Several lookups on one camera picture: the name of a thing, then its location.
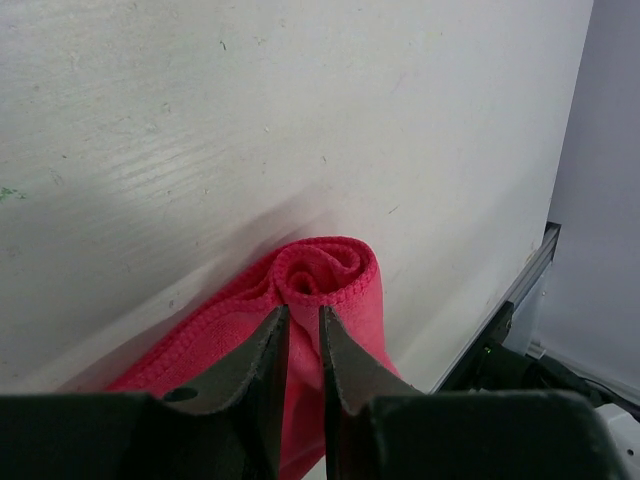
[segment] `green paint speck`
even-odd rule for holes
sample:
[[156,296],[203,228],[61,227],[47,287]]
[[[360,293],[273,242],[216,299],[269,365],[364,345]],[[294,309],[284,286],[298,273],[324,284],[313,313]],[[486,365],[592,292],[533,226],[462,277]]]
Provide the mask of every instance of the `green paint speck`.
[[0,203],[4,202],[6,199],[14,195],[18,200],[24,200],[25,198],[27,198],[27,194],[21,192],[20,190],[16,190],[15,188],[0,187]]

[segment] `gray wall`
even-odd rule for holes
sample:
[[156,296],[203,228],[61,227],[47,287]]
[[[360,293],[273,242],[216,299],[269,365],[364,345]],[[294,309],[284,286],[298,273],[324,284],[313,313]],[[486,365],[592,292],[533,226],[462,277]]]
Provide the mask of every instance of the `gray wall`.
[[539,337],[593,376],[640,385],[640,2],[596,0],[550,220],[563,224]]

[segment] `microfiber cloth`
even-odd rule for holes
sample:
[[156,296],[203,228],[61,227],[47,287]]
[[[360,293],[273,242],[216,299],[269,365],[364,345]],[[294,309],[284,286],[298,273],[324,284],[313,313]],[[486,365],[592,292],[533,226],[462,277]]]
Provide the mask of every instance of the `microfiber cloth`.
[[278,305],[291,315],[280,478],[297,480],[324,455],[324,394],[318,310],[333,306],[351,336],[396,373],[384,345],[376,257],[346,237],[309,238],[263,257],[178,324],[110,391],[161,397],[244,342]]

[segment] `white board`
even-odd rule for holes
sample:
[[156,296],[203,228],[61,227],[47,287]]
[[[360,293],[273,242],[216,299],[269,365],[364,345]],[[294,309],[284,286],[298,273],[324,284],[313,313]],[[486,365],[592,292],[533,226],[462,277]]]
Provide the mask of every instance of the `white board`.
[[430,388],[540,242],[591,5],[2,1],[2,389],[99,388],[332,234]]

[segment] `rolled towel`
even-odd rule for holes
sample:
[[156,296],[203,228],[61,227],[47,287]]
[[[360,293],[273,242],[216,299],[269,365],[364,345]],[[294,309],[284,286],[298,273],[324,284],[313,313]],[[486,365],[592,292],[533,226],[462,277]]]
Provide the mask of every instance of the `rolled towel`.
[[278,305],[291,315],[280,478],[302,478],[324,455],[318,309],[333,306],[350,335],[396,373],[385,351],[376,257],[353,238],[319,237],[266,255],[178,324],[109,388],[161,397],[244,342]]

